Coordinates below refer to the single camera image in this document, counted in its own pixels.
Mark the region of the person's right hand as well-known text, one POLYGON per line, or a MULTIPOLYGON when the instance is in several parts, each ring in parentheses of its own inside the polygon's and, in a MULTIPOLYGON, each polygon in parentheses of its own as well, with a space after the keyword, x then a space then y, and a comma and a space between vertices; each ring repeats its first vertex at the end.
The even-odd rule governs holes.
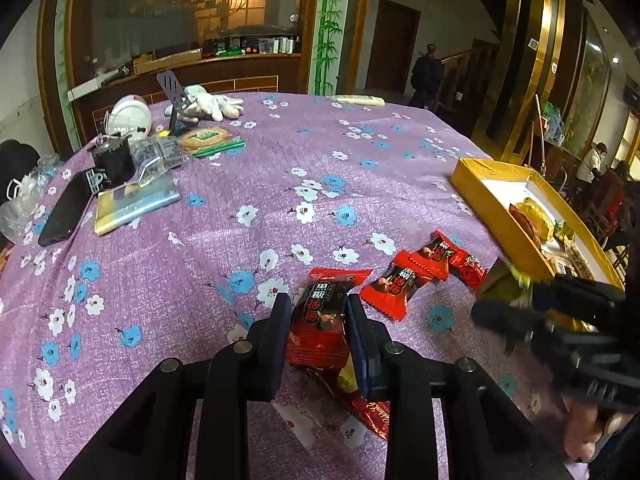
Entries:
POLYGON ((599 442, 621 432, 634 418, 633 414, 609 413, 577 399, 568 400, 567 406, 563 445, 573 462, 591 462, 597 456, 599 442))

